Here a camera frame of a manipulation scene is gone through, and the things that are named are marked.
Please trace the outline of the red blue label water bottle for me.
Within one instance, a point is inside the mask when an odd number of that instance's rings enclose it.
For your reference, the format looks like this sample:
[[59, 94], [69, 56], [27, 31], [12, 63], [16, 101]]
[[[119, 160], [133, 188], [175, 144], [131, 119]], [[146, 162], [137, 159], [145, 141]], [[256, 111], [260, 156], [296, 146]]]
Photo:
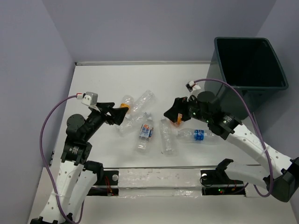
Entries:
[[148, 151], [150, 140], [154, 130], [154, 122], [152, 116], [148, 116], [146, 120], [142, 123], [140, 128], [137, 143], [136, 143], [136, 151], [145, 154]]

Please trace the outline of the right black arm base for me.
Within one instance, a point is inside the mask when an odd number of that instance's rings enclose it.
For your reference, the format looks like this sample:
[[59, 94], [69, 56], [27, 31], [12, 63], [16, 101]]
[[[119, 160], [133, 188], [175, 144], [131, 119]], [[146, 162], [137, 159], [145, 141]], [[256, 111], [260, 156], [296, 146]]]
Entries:
[[246, 196], [245, 184], [239, 180], [218, 177], [215, 169], [200, 171], [200, 184], [203, 196], [242, 195]]

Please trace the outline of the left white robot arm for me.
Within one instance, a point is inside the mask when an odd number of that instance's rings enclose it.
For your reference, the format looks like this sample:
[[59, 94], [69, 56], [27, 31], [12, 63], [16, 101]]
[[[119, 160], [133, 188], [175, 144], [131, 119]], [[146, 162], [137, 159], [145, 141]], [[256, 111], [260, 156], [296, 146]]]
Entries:
[[114, 103], [96, 103], [89, 108], [86, 119], [80, 114], [67, 119], [59, 172], [56, 179], [50, 178], [52, 193], [39, 217], [31, 220], [33, 224], [74, 224], [75, 218], [83, 215], [89, 190], [103, 180], [102, 163], [88, 160], [89, 139], [104, 123], [120, 125], [128, 108], [114, 108]]

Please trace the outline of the clear ribbed plastic bottle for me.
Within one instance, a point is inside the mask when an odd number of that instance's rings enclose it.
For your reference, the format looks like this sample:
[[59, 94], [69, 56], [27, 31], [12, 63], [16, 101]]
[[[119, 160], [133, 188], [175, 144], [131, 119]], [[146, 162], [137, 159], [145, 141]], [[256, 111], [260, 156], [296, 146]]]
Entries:
[[178, 154], [178, 150], [170, 121], [163, 117], [160, 120], [159, 128], [162, 141], [162, 153], [166, 156], [176, 156]]

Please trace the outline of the orange drink bottle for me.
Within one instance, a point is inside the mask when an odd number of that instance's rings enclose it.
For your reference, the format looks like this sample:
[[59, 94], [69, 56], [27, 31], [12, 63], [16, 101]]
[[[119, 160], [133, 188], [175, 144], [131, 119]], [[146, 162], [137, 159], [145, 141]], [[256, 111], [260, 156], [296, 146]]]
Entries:
[[171, 124], [174, 125], [175, 127], [179, 127], [182, 123], [183, 123], [183, 121], [182, 121], [182, 114], [181, 113], [178, 114], [176, 122], [171, 121]]

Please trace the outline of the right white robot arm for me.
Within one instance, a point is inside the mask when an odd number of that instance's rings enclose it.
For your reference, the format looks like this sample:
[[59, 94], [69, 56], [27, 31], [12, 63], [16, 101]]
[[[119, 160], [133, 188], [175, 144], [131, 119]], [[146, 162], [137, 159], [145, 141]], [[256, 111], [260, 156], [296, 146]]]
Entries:
[[223, 140], [237, 146], [260, 166], [249, 167], [232, 159], [218, 164], [215, 178], [218, 182], [240, 180], [260, 186], [281, 202], [290, 201], [299, 187], [299, 160], [280, 153], [252, 133], [237, 117], [221, 109], [219, 99], [210, 91], [190, 98], [175, 98], [172, 107], [164, 113], [170, 121], [191, 118], [207, 123], [208, 129]]

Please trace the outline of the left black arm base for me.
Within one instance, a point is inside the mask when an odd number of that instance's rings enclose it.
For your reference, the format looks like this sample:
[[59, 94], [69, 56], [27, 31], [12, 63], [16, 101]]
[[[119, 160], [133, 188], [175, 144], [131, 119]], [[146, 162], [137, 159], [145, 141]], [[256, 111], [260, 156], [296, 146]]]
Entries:
[[118, 196], [119, 171], [104, 170], [103, 177], [97, 180], [88, 192], [88, 196]]

